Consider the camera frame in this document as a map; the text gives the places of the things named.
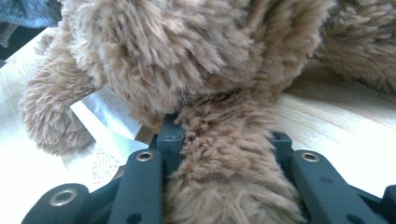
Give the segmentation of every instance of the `white paper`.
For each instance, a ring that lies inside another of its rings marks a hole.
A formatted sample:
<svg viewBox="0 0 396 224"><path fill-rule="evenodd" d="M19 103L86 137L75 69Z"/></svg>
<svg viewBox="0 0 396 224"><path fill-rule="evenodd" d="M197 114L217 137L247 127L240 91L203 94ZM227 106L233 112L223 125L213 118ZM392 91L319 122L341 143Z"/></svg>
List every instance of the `white paper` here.
<svg viewBox="0 0 396 224"><path fill-rule="evenodd" d="M97 143L124 165L133 152L148 148L135 141L141 124L130 117L130 110L107 87L70 106Z"/></svg>

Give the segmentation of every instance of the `teddy bear leg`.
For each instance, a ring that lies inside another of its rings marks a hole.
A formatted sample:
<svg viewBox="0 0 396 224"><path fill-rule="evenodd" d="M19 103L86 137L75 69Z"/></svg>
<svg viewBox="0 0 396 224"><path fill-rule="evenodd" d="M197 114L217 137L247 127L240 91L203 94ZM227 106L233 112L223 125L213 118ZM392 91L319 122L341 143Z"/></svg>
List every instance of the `teddy bear leg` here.
<svg viewBox="0 0 396 224"><path fill-rule="evenodd" d="M38 147L54 155L71 154L93 140L69 106L100 88L77 68L67 48L67 37L61 32L46 50L41 50L44 61L20 101L27 132Z"/></svg>
<svg viewBox="0 0 396 224"><path fill-rule="evenodd" d="M183 161L165 191L166 223L297 223L297 190L268 139L271 104L251 91L208 97L182 109Z"/></svg>
<svg viewBox="0 0 396 224"><path fill-rule="evenodd" d="M396 3L339 1L315 58L346 80L396 93Z"/></svg>

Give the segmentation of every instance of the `teddy bear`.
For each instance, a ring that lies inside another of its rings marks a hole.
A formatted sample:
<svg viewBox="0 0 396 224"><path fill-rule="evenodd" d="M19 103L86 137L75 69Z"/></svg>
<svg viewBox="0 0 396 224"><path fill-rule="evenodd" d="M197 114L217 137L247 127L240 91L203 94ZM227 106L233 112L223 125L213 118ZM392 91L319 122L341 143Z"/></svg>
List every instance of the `teddy bear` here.
<svg viewBox="0 0 396 224"><path fill-rule="evenodd" d="M309 61L396 92L392 0L61 2L21 99L27 132L50 154L81 150L93 139L69 106L104 86L153 130L178 113L166 223L304 222L270 139L274 102Z"/></svg>

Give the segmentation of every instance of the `light wood surface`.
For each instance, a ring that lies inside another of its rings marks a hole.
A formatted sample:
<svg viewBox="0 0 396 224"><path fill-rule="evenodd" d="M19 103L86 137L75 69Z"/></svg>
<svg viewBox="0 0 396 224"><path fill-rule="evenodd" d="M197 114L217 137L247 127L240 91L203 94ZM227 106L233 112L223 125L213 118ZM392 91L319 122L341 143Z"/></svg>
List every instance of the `light wood surface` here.
<svg viewBox="0 0 396 224"><path fill-rule="evenodd" d="M35 67L36 41L0 69L0 174L6 183L0 187L0 209L6 211L1 223L20 223L43 193L70 181L70 161L76 159L64 160L67 167L36 149L19 117L17 102ZM396 96L346 83L312 63L276 110L293 148L323 154L349 184L377 196L396 184ZM147 142L152 133L144 132L139 138Z"/></svg>

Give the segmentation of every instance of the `fabric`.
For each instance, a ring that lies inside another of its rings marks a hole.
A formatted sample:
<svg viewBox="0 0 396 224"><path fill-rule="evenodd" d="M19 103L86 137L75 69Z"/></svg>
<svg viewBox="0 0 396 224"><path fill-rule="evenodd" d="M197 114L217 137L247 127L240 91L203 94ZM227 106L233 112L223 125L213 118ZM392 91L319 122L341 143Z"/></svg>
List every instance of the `fabric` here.
<svg viewBox="0 0 396 224"><path fill-rule="evenodd" d="M3 0L0 2L0 46L8 46L18 26L51 27L61 18L61 4L56 0Z"/></svg>

